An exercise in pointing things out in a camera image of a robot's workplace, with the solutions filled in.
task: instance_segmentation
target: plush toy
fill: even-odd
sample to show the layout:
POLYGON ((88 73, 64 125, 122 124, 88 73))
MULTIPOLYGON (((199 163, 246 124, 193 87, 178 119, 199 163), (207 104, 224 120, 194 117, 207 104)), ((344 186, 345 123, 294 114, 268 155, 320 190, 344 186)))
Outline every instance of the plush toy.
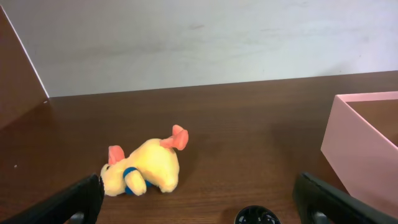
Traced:
POLYGON ((150 139, 134 150, 128 158, 120 146, 109 147, 109 161, 101 169, 105 194, 142 195, 147 187, 156 185, 164 192, 172 192, 178 184, 180 166, 173 148, 183 150, 188 131, 173 126, 167 139, 150 139))

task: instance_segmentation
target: white wall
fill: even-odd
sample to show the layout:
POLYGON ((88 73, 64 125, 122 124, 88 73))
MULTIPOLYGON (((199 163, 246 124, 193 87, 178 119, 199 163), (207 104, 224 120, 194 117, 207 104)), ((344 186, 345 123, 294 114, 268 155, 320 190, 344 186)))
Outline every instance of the white wall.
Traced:
POLYGON ((396 0, 0 0, 50 96, 398 70, 396 0))

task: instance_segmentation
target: yellow plush toy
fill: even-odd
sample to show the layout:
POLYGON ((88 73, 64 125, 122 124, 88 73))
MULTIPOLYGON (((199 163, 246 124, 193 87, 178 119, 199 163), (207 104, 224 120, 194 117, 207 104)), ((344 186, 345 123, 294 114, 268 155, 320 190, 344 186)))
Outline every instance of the yellow plush toy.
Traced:
POLYGON ((109 147, 109 161, 101 169, 105 194, 142 195, 147 187, 156 185, 162 192, 172 192, 178 184, 180 166, 174 148, 182 150, 188 142, 188 131, 173 126, 167 139, 150 139, 134 150, 128 158, 120 146, 109 147))

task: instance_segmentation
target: pink box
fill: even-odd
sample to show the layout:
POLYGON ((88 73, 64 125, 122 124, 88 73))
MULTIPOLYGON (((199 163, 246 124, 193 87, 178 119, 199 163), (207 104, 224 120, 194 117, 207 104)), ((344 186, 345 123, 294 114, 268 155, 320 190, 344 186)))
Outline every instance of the pink box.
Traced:
POLYGON ((351 196, 396 218, 397 118, 398 91, 336 95, 321 148, 351 196))

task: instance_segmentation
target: open box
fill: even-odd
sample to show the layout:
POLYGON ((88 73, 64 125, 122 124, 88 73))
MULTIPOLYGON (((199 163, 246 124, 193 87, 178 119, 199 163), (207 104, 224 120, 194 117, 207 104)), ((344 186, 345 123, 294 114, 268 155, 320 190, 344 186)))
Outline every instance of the open box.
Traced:
POLYGON ((336 95, 322 153, 358 200, 398 218, 398 91, 336 95))

